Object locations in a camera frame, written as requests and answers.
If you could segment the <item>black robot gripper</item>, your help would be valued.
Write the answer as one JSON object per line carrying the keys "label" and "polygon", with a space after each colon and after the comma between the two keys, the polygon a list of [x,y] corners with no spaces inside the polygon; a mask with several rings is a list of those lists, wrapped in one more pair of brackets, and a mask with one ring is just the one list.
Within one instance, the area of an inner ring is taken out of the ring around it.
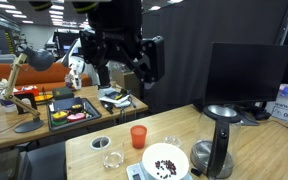
{"label": "black robot gripper", "polygon": [[121,62],[141,82],[159,81],[165,74],[164,39],[142,38],[141,0],[80,2],[93,32],[81,31],[84,60],[97,70],[101,84],[109,84],[107,63]]}

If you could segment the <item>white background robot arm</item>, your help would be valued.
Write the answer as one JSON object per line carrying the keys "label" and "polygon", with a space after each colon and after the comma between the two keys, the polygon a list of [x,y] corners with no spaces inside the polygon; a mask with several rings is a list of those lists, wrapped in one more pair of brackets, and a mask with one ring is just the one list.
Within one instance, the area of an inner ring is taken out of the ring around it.
{"label": "white background robot arm", "polygon": [[83,58],[74,59],[69,54],[62,58],[75,85],[81,82],[80,74],[90,64],[98,73],[99,87],[108,89],[109,61],[125,64],[143,83],[152,84],[163,77],[164,39],[142,37],[141,0],[77,0],[72,5],[77,13],[87,16],[90,26],[80,31],[75,40]]}

